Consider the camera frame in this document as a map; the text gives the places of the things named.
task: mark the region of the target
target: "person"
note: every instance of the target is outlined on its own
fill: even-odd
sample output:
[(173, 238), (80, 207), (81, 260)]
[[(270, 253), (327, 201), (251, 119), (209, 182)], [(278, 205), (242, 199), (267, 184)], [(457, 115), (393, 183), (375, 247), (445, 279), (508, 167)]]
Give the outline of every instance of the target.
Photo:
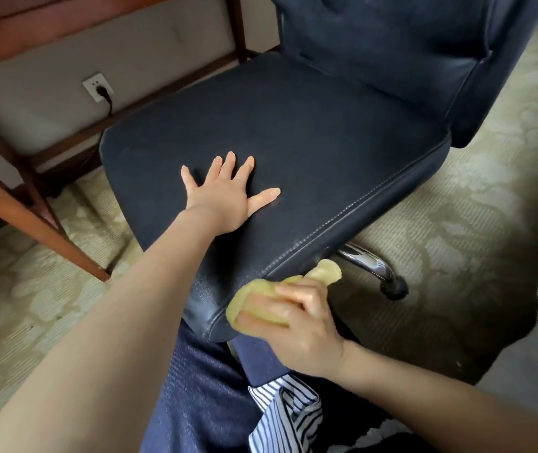
[(0, 452), (538, 451), (536, 417), (364, 349), (317, 282), (251, 299), (289, 327), (241, 313), (260, 337), (233, 340), (241, 365), (196, 337), (181, 317), (209, 245), (280, 193), (248, 198), (254, 159), (235, 161), (202, 186), (182, 168), (186, 209), (0, 411)]

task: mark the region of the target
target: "finger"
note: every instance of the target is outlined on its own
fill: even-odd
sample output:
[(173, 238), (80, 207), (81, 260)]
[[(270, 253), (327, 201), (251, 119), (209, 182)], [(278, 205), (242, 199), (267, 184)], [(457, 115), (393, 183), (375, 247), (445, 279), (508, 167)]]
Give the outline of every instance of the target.
[(260, 294), (250, 296), (244, 309), (265, 320), (283, 321), (287, 324), (297, 324), (303, 321), (306, 315), (297, 303)]
[(265, 189), (263, 192), (248, 199), (248, 217), (259, 211), (263, 206), (270, 204), (275, 200), (282, 191), (279, 187)]
[(254, 316), (249, 312), (240, 312), (235, 321), (236, 327), (240, 332), (267, 341), (279, 339), (288, 330), (286, 326), (261, 320), (258, 316)]
[(219, 177), (219, 172), (221, 171), (221, 165), (223, 164), (223, 158), (221, 156), (215, 157), (208, 169), (208, 174), (206, 174), (205, 182), (208, 180), (217, 179)]
[(198, 187), (198, 184), (195, 182), (195, 179), (193, 179), (189, 168), (185, 165), (181, 167), (181, 179), (183, 180), (183, 184), (185, 184), (185, 191), (188, 193), (188, 195), (190, 195), (190, 193)]
[(235, 167), (235, 154), (233, 151), (229, 151), (225, 157), (225, 163), (221, 167), (219, 178), (231, 179), (233, 175), (233, 167)]
[(237, 181), (242, 186), (246, 186), (246, 183), (248, 182), (248, 178), (250, 176), (250, 173), (252, 173), (252, 170), (255, 167), (255, 159), (254, 157), (250, 156), (244, 164), (239, 167), (238, 172), (235, 174), (235, 177), (233, 178), (234, 181)]
[(303, 283), (303, 280), (296, 284), (283, 283), (275, 287), (275, 292), (302, 304), (305, 311), (314, 318), (325, 318), (329, 314), (328, 290), (317, 281), (306, 281), (311, 281), (314, 285)]

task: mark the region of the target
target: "white wall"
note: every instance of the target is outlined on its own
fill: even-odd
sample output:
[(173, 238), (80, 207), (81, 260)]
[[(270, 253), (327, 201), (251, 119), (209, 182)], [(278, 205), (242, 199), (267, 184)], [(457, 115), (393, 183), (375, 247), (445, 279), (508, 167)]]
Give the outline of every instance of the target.
[[(247, 46), (279, 43), (269, 0), (242, 0)], [(81, 85), (101, 71), (119, 109), (233, 49), (224, 0), (169, 0), (0, 63), (0, 134), (33, 154), (107, 113)], [(61, 159), (95, 143), (90, 140)], [(0, 158), (0, 179), (20, 183)]]

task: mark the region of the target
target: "office chair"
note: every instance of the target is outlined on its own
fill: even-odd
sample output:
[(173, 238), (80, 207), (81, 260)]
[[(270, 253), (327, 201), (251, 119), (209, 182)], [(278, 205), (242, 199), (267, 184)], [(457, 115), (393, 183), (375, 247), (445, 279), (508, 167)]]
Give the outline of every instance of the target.
[(209, 341), (254, 278), (282, 280), (340, 254), (407, 293), (348, 241), (472, 140), (538, 22), (538, 0), (272, 0), (268, 52), (163, 98), (107, 130), (100, 151), (122, 212), (147, 249), (186, 204), (179, 175), (252, 155), (249, 193), (278, 199), (218, 237), (184, 319)]

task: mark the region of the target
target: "person's left arm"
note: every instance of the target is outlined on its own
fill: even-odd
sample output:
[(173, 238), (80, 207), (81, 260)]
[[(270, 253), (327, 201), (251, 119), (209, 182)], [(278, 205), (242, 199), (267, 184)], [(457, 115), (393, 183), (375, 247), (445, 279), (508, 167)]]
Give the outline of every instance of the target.
[(186, 210), (1, 410), (0, 452), (138, 451), (210, 243), (279, 195), (270, 189), (246, 197), (254, 159), (232, 179), (234, 167), (233, 153), (224, 164), (217, 157), (200, 187), (182, 168)]

